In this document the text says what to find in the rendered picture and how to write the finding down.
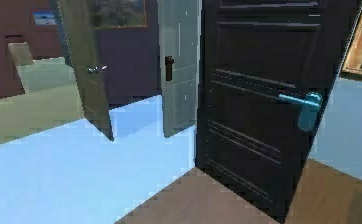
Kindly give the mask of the grey-green room door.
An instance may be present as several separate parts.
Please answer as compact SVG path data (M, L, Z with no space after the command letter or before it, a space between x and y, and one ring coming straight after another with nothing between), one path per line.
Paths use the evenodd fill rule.
M163 132L169 138L196 123L199 0L158 0ZM174 58L167 81L165 57Z

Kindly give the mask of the black panelled room door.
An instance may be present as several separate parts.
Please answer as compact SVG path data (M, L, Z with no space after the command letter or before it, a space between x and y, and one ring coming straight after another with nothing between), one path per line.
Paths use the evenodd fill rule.
M202 0L195 164L284 223L362 0ZM313 131L301 106L322 96Z

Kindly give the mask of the olive brown room door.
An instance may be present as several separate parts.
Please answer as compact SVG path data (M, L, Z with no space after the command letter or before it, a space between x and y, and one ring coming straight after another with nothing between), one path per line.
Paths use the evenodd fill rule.
M86 68L103 66L92 24L92 3L93 0L57 0L84 117L113 141L103 71L94 74L86 71Z

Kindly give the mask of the dark framed wall picture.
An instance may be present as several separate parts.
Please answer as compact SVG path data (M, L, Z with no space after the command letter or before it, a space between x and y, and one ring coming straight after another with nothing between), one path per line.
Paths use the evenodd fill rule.
M96 29L146 27L146 0L93 0Z

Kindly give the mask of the small blue wall picture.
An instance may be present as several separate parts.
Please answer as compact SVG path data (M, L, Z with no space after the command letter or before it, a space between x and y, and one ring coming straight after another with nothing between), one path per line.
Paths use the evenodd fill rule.
M56 25L55 16L52 11L35 11L32 15L37 26Z

